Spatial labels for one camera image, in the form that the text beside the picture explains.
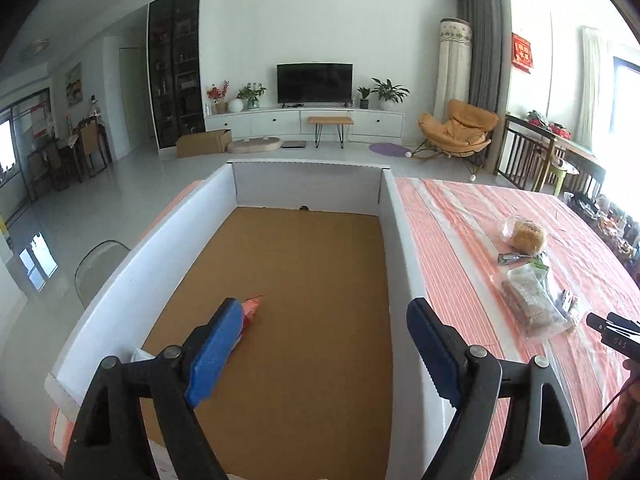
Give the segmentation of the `person's hand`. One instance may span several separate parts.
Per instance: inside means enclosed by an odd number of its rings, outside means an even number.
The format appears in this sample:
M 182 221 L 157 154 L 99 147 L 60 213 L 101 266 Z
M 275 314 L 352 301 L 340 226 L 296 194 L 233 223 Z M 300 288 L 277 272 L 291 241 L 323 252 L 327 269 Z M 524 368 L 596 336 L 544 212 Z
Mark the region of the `person's hand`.
M 639 363 L 626 359 L 623 362 L 624 369 L 629 373 L 629 377 L 625 382 L 624 388 L 634 400 L 640 400 L 640 366 Z

